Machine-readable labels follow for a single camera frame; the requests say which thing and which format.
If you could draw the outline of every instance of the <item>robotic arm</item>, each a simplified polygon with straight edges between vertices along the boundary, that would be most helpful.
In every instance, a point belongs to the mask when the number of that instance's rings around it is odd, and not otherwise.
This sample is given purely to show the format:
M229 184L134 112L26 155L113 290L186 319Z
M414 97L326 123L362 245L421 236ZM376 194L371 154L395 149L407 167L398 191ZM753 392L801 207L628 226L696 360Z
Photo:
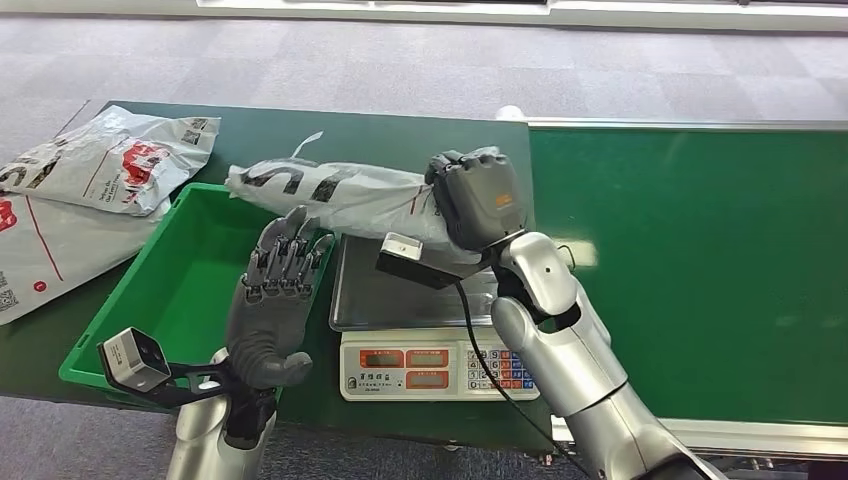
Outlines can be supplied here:
M491 266L498 279L492 323L565 418L599 480L724 480L668 432L628 384L609 333L547 236L528 231L509 159L495 149L448 152L425 176L451 239L482 253L447 270L421 260L422 245L390 233L377 267L439 288ZM276 418L277 387L311 368L298 352L308 299L332 238L310 245L303 208L271 222L236 283L226 349L208 365L168 363L155 339L129 328L98 345L113 387L166 408L182 406L171 480L249 480ZM537 325L552 318L554 333ZM177 379L188 380L188 388Z
M609 333L553 241L525 229L509 159L493 149L447 152L431 161L426 179L454 243L482 253L480 269L493 268L499 283L492 306L495 330L521 357L554 414L565 419L589 472L599 480L725 479L636 395L610 348ZM420 243L391 235L378 268L434 287L462 276L422 265ZM538 328L549 318L554 333Z

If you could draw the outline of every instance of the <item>stainless steel tray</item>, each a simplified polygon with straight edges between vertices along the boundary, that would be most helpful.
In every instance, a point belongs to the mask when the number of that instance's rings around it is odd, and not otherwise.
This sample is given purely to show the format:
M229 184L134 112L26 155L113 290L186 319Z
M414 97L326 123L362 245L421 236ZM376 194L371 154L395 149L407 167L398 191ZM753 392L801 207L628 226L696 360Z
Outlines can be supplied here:
M338 261L330 328L337 332L465 325L456 289L433 290L374 268L379 240L345 235L336 246ZM491 269L462 281L474 325L491 325L489 309L497 296Z

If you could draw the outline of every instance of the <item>white baseboard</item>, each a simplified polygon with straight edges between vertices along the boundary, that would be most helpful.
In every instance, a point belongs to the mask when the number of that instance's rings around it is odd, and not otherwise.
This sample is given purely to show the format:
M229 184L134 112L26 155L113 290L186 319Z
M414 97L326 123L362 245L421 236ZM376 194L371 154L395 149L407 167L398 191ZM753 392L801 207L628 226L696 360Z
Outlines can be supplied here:
M552 0L548 5L292 0L0 0L0 12L195 15L848 32L848 6Z

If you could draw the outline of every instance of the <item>green table surface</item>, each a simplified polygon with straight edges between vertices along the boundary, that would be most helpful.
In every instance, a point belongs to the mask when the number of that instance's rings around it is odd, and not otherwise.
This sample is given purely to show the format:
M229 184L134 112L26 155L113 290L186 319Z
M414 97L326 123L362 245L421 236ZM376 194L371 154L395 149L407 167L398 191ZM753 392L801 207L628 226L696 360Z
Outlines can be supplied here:
M210 162L192 179L196 182L220 184L231 164L247 166L287 157L303 139L319 130L325 132L323 138L307 145L300 155L303 158L423 172L428 159L441 151L498 145L519 165L526 165L530 159L527 126L520 123L115 103L135 113L164 117L222 117ZM530 191L532 179L529 170L525 171L524 186ZM57 376L59 365L128 263L0 327L0 394L136 408L98 391L64 383ZM330 330L327 322L331 290L330 282L322 283L307 324L303 350L314 360L313 371L304 384L283 392L278 422L434 442L454 440L527 451L550 449L503 402L346 402L338 386L340 335ZM543 401L523 405L537 422L549 426L549 410Z
M760 128L533 130L537 226L657 416L843 425L848 131Z

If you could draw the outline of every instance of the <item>white plastic bag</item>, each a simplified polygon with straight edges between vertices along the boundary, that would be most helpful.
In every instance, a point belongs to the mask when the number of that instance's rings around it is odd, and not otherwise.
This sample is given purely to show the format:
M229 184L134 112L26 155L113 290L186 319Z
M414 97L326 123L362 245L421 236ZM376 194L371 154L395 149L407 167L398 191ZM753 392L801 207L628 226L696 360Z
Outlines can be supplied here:
M171 206L146 217L0 196L0 325L135 255Z
M147 215L206 165L220 121L112 106L0 167L0 190Z
M303 145L322 133L306 139L291 158L230 167L227 188L232 195L280 215L306 205L309 215L321 220L321 227L338 233L382 240L386 233L397 232L428 249L448 252L456 261L479 260L479 255L451 242L424 175L357 163L318 165L296 158Z

